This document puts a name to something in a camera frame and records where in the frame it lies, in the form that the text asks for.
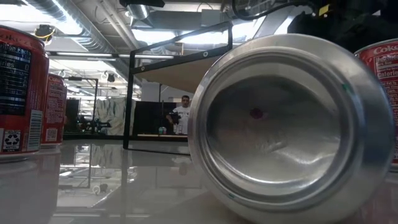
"white wall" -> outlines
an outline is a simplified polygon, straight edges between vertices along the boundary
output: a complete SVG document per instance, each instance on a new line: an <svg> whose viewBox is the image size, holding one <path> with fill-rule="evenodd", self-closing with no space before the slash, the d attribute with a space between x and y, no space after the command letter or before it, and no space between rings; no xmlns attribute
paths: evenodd
<svg viewBox="0 0 398 224"><path fill-rule="evenodd" d="M183 95L189 96L191 99L193 93L178 90L176 88L168 87L162 85L162 94L160 96L160 101L170 102L169 98L181 98ZM156 82L142 82L141 89L141 101L152 101L158 102L159 100L159 83Z"/></svg>

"silver can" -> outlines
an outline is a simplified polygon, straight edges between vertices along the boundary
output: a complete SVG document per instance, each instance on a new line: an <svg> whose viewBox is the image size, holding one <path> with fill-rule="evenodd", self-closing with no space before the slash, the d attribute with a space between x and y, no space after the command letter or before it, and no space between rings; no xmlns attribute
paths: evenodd
<svg viewBox="0 0 398 224"><path fill-rule="evenodd" d="M377 78L307 35L252 40L222 56L192 100L188 142L206 186L256 223L329 223L382 182L394 123Z"/></svg>

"man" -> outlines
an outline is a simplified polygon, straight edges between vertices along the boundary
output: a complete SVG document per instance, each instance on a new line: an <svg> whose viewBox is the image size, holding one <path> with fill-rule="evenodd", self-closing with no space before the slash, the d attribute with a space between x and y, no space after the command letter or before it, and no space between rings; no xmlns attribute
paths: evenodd
<svg viewBox="0 0 398 224"><path fill-rule="evenodd" d="M188 116L189 116L189 96L184 95L181 97L181 104L182 106L176 107L173 110L174 116L178 116L178 122L177 119L175 119L175 122L173 122L173 118L171 115L167 115L166 118L169 121L170 124L174 126L174 133L175 134L188 134Z"/></svg>

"aluminum can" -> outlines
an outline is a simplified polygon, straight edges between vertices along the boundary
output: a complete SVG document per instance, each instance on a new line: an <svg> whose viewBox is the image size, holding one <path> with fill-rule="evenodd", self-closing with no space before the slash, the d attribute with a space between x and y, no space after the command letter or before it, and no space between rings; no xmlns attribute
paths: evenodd
<svg viewBox="0 0 398 224"><path fill-rule="evenodd" d="M188 143L207 189L238 215L336 223L384 180L394 129L386 92L358 58L285 34L246 42L210 67L191 103Z"/></svg>
<svg viewBox="0 0 398 224"><path fill-rule="evenodd" d="M377 76L388 94L398 139L398 39L369 45L355 52ZM395 146L391 171L398 172L398 144Z"/></svg>
<svg viewBox="0 0 398 224"><path fill-rule="evenodd" d="M43 118L42 149L62 143L67 92L63 78L50 73Z"/></svg>
<svg viewBox="0 0 398 224"><path fill-rule="evenodd" d="M48 70L41 40L0 26L0 159L40 149Z"/></svg>

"white t-shirt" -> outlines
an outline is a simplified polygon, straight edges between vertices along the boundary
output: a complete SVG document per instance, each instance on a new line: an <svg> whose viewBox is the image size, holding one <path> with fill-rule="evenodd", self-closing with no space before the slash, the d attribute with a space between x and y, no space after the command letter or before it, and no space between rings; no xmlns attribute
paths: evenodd
<svg viewBox="0 0 398 224"><path fill-rule="evenodd" d="M178 120L178 124L174 124L175 134L188 134L188 117L190 110L191 107L184 108L182 106L179 106L177 108L174 108L173 112L178 113L178 115L181 117Z"/></svg>

